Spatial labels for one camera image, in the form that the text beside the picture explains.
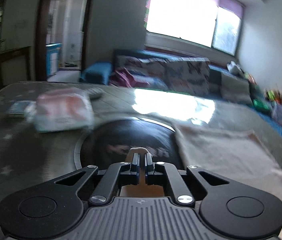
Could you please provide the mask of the butterfly pattern cushion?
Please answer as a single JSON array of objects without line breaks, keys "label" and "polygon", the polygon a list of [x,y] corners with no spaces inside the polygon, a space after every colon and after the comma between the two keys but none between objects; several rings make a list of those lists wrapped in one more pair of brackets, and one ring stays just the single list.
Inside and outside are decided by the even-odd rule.
[{"label": "butterfly pattern cushion", "polygon": [[179,57],[166,61],[167,85],[170,90],[193,96],[209,94],[209,59]]}]

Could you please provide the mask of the round black induction cooktop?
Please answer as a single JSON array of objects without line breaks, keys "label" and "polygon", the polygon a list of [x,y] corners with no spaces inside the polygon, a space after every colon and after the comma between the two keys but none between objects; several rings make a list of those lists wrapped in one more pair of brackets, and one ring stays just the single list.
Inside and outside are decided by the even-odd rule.
[{"label": "round black induction cooktop", "polygon": [[74,163],[77,169],[96,165],[104,170],[124,161],[135,147],[147,149],[154,162],[164,161],[183,169],[175,130],[162,122],[137,117],[112,120],[85,132],[75,146]]}]

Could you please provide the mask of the magenta cloth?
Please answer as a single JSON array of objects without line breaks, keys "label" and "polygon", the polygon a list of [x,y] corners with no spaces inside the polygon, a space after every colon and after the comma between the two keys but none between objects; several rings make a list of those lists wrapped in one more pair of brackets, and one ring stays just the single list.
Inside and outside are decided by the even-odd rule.
[{"label": "magenta cloth", "polygon": [[109,84],[117,87],[132,88],[135,86],[135,79],[126,68],[120,67],[110,74]]}]

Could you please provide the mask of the grey cushion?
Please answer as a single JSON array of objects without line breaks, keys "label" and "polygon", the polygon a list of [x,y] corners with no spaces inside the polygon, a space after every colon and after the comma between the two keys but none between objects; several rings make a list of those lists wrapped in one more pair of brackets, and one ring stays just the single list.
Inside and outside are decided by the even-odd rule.
[{"label": "grey cushion", "polygon": [[243,105],[252,105],[249,83],[245,79],[221,74],[221,96],[223,99]]}]

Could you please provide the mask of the beige garment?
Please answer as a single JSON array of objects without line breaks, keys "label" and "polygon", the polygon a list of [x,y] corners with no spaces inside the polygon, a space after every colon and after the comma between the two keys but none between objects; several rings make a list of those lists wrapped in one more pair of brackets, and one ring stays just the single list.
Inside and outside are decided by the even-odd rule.
[{"label": "beige garment", "polygon": [[253,131],[174,125],[184,166],[195,165],[269,192],[282,201],[282,168]]}]

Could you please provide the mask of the window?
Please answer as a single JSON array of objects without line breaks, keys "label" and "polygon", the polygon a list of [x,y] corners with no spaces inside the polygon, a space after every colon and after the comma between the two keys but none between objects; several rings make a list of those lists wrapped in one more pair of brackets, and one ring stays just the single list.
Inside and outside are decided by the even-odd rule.
[{"label": "window", "polygon": [[234,56],[243,16],[237,0],[147,0],[145,28]]}]

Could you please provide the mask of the blue sofa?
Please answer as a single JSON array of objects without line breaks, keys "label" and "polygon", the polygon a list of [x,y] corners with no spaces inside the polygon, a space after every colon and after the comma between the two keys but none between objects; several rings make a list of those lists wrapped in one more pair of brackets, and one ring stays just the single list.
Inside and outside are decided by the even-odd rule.
[{"label": "blue sofa", "polygon": [[206,57],[116,49],[112,61],[85,68],[80,82],[173,91],[257,108],[251,99],[251,83],[214,67]]}]

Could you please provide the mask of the pink tissue pack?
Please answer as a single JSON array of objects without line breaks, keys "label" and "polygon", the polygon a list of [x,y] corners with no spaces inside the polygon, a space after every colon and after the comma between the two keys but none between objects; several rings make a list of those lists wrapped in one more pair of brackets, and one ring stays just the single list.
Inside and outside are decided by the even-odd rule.
[{"label": "pink tissue pack", "polygon": [[54,89],[40,94],[26,117],[37,132],[93,128],[94,112],[88,92],[79,88]]}]

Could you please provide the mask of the grey remote control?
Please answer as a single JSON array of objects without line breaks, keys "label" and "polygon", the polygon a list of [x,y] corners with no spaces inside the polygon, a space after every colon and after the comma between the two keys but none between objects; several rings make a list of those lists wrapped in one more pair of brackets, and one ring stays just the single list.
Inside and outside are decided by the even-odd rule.
[{"label": "grey remote control", "polygon": [[103,89],[98,87],[90,87],[85,90],[90,100],[97,100],[104,94]]}]

